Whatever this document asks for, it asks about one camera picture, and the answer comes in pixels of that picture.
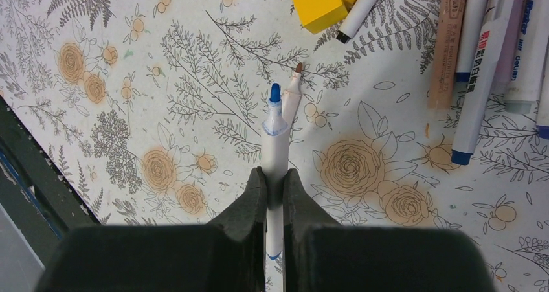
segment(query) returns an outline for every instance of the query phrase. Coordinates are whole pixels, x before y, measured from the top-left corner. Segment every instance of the felt tip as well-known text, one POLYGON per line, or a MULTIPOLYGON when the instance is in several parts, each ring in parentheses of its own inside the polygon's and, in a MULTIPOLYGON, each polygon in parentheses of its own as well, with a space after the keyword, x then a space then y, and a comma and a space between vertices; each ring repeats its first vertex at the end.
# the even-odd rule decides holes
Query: felt tip
POLYGON ((295 72, 301 74, 301 71, 303 71, 303 63, 300 62, 300 63, 298 63, 297 66, 295 67, 295 72))
POLYGON ((278 85, 278 83, 273 83, 271 86, 271 97, 269 98, 269 101, 273 103, 280 102, 280 85, 278 85))

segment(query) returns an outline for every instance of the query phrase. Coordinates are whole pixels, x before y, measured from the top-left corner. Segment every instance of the blue marker tip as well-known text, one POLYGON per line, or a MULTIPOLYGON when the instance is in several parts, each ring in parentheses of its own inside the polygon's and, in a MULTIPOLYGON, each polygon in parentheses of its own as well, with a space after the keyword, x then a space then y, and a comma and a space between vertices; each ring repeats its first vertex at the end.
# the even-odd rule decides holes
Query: blue marker tip
POLYGON ((280 256, 280 253, 278 253, 276 256, 270 256, 268 253, 267 253, 267 256, 272 260, 276 260, 279 256, 280 256))
POLYGON ((278 85, 278 83, 273 83, 271 86, 271 97, 269 98, 269 101, 273 103, 280 102, 280 85, 278 85))

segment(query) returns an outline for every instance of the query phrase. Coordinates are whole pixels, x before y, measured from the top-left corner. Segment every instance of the floral tablecloth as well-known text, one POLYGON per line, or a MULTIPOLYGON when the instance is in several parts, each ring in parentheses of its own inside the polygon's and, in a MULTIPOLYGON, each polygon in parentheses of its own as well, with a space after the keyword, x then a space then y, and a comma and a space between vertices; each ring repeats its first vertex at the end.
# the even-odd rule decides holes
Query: floral tablecloth
POLYGON ((462 230, 499 291, 547 292, 549 142, 494 93, 473 162, 450 162, 463 85, 425 120, 439 4, 379 0, 343 45, 291 0, 0 0, 0 95, 102 223, 204 223, 260 163, 269 84, 304 62, 290 166, 316 202, 462 230))

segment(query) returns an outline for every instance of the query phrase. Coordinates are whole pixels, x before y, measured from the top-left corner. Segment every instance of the marker cap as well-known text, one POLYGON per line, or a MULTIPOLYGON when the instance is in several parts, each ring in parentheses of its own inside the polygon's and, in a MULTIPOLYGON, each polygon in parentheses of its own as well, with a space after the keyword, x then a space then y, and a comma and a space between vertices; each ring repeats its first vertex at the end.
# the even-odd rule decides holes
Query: marker cap
POLYGON ((344 44, 347 44, 347 42, 351 40, 351 38, 347 36, 347 34, 340 31, 337 31, 337 37, 335 39, 344 44))
POLYGON ((549 126, 538 126, 537 129, 540 138, 549 140, 549 126))
POLYGON ((472 153, 464 153, 456 150, 452 150, 452 163, 461 164, 462 166, 467 166, 471 160, 472 153))
POLYGON ((469 77, 471 76, 471 73, 467 72, 458 72, 456 73, 456 82, 463 82, 466 83, 469 81, 469 77))
POLYGON ((513 114, 530 114, 532 103, 522 101, 507 101, 505 103, 505 110, 513 114))

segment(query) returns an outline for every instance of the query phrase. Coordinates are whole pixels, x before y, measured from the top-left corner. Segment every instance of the brown marker tip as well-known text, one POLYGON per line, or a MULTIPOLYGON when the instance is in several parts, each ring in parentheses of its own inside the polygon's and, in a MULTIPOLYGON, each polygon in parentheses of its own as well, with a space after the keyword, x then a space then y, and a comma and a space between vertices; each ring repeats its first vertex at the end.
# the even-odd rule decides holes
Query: brown marker tip
POLYGON ((301 73, 301 71, 303 71, 303 63, 298 63, 297 66, 295 67, 295 72, 296 73, 301 73))

